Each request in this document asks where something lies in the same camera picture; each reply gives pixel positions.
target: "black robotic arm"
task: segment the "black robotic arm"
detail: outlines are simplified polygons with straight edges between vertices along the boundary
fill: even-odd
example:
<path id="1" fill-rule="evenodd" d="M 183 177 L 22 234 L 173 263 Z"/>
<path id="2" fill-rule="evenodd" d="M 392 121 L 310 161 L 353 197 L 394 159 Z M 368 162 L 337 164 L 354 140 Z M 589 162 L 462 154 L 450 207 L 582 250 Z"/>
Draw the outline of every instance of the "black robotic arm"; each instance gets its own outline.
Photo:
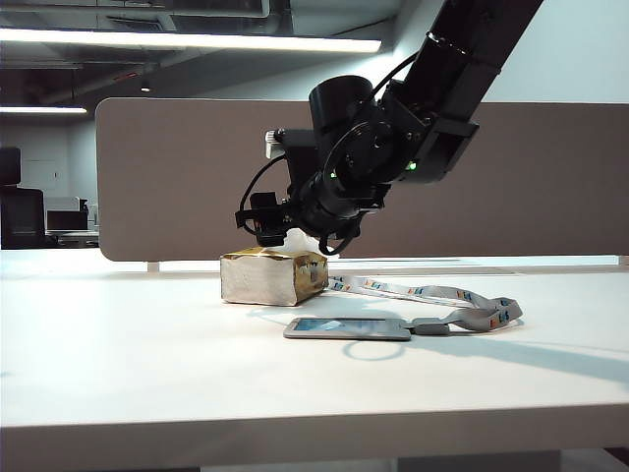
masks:
<path id="1" fill-rule="evenodd" d="M 277 156 L 247 189 L 237 225 L 261 246 L 279 246 L 299 227 L 324 254 L 337 254 L 360 234 L 363 216 L 384 207 L 394 181 L 441 180 L 479 128 L 470 118 L 541 3 L 446 0 L 421 50 L 375 88 L 358 76 L 318 85 L 309 96 L 312 130 L 267 133 L 267 154 Z M 392 80 L 409 64 L 404 81 Z M 284 159 L 288 199 L 255 193 L 245 209 L 257 178 Z M 330 239 L 342 242 L 329 251 Z"/>

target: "cable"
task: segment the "cable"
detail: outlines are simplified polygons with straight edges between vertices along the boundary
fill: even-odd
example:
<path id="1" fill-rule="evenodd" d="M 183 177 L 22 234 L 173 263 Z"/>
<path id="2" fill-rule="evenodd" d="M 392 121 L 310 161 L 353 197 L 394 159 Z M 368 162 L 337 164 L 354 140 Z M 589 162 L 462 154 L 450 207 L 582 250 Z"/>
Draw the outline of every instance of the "cable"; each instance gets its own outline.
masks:
<path id="1" fill-rule="evenodd" d="M 393 19 L 394 19 L 394 17 L 386 17 L 386 18 L 383 18 L 382 20 L 377 20 L 375 22 L 367 23 L 366 25 L 360 25 L 359 27 L 353 27 L 353 28 L 349 28 L 349 29 L 344 29 L 342 31 L 339 31 L 339 32 L 336 32 L 336 33 L 332 34 L 332 36 L 338 36 L 340 34 L 345 34 L 347 32 L 362 30 L 362 29 L 368 28 L 368 27 L 374 27 L 375 25 L 379 25 L 381 23 L 390 22 Z"/>
<path id="2" fill-rule="evenodd" d="M 331 172 L 334 170 L 334 167 L 336 167 L 336 164 L 338 163 L 338 160 L 339 160 L 338 157 L 332 163 L 332 157 L 334 156 L 334 154 L 338 153 L 338 150 L 342 149 L 345 146 L 345 142 L 348 141 L 350 138 L 353 138 L 353 135 L 358 134 L 360 131 L 362 131 L 363 128 L 368 128 L 369 126 L 370 124 L 367 121 L 364 121 L 362 123 L 359 123 L 358 125 L 355 125 L 354 127 L 352 127 L 351 130 L 345 133 L 341 137 L 340 140 L 338 140 L 334 144 L 330 152 L 327 154 L 327 159 L 325 160 L 325 164 L 323 164 L 323 178 L 324 179 L 329 177 Z"/>
<path id="3" fill-rule="evenodd" d="M 358 229 L 361 226 L 361 221 L 363 221 L 363 216 L 365 216 L 364 213 L 360 213 L 358 218 L 356 218 L 355 223 L 354 223 L 354 233 L 351 236 L 347 236 L 342 242 L 341 244 L 339 244 L 336 248 L 334 248 L 332 251 L 327 249 L 327 238 L 329 236 L 329 234 L 326 234 L 325 236 L 321 236 L 318 240 L 318 249 L 319 251 L 324 255 L 324 256 L 336 256 L 338 253 L 340 253 L 341 251 L 343 251 L 345 248 L 347 248 L 347 246 L 354 240 L 354 238 L 356 237 L 356 233 L 358 232 Z"/>
<path id="4" fill-rule="evenodd" d="M 247 202 L 247 197 L 251 193 L 252 189 L 254 188 L 254 185 L 256 184 L 257 180 L 262 176 L 262 174 L 266 172 L 268 168 L 271 167 L 273 164 L 279 162 L 280 160 L 285 160 L 285 159 L 286 159 L 286 154 L 280 155 L 279 157 L 275 157 L 274 159 L 271 159 L 270 162 L 268 162 L 262 169 L 260 169 L 257 172 L 257 174 L 252 179 L 251 183 L 249 184 L 249 187 L 247 187 L 245 194 L 240 199 L 240 206 L 239 206 L 240 211 L 243 211 L 245 209 L 245 203 Z M 257 236 L 257 232 L 249 227 L 249 225 L 247 224 L 247 221 L 243 223 L 243 227 L 248 233 L 253 234 L 254 236 Z"/>
<path id="5" fill-rule="evenodd" d="M 350 120 L 350 123 L 354 122 L 354 120 L 365 111 L 365 108 L 367 107 L 367 105 L 373 100 L 373 98 L 375 97 L 375 95 L 380 91 L 380 89 L 382 89 L 384 86 L 386 86 L 386 84 L 388 84 L 388 82 L 393 79 L 393 76 L 395 76 L 398 72 L 400 72 L 402 69 L 404 69 L 406 66 L 408 66 L 409 64 L 411 64 L 416 56 L 419 54 L 420 51 L 416 51 L 413 54 L 411 54 L 409 57 L 407 57 L 406 59 L 404 59 L 402 62 L 400 62 L 397 66 L 395 66 L 395 68 L 393 70 L 391 70 L 391 72 L 389 72 L 384 79 L 382 79 L 377 86 L 375 86 L 372 90 L 372 92 L 368 95 L 367 98 L 365 98 L 365 100 L 363 100 L 361 106 L 356 110 L 356 112 L 354 113 L 354 115 L 352 116 L 352 119 Z"/>

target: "lanyard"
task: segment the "lanyard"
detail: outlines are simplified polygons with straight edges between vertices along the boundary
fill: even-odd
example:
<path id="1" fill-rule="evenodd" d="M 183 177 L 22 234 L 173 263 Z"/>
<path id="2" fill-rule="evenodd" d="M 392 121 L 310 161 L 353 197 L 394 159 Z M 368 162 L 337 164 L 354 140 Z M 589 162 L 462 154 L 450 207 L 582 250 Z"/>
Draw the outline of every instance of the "lanyard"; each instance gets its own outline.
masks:
<path id="1" fill-rule="evenodd" d="M 515 300 L 505 297 L 489 299 L 456 287 L 440 285 L 406 287 L 368 277 L 342 275 L 330 277 L 328 288 L 373 297 L 457 308 L 445 318 L 415 318 L 411 321 L 414 334 L 447 334 L 450 324 L 471 331 L 491 331 L 507 326 L 509 322 L 522 316 L 522 310 Z"/>

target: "gold foil wrapped box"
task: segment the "gold foil wrapped box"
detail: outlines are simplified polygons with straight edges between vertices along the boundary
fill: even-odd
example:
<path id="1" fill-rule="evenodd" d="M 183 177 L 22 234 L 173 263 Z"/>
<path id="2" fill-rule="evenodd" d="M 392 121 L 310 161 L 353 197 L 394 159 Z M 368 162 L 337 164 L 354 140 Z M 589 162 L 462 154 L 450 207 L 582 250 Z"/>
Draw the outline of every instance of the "gold foil wrapped box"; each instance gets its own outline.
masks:
<path id="1" fill-rule="evenodd" d="M 291 307 L 327 286 L 327 259 L 308 251 L 245 249 L 221 256 L 220 282 L 226 302 Z"/>

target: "office chair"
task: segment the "office chair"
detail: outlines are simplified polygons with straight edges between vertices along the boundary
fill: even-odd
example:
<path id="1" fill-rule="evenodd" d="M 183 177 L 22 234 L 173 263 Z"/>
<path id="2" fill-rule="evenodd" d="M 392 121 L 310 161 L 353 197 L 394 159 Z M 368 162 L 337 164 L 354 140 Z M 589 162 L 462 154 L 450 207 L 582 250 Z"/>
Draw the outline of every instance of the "office chair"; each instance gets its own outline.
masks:
<path id="1" fill-rule="evenodd" d="M 0 148 L 0 245 L 2 249 L 55 247 L 43 223 L 43 192 L 16 187 L 22 179 L 20 150 Z"/>
<path id="2" fill-rule="evenodd" d="M 43 226 L 43 192 L 0 187 L 2 249 L 51 247 Z"/>

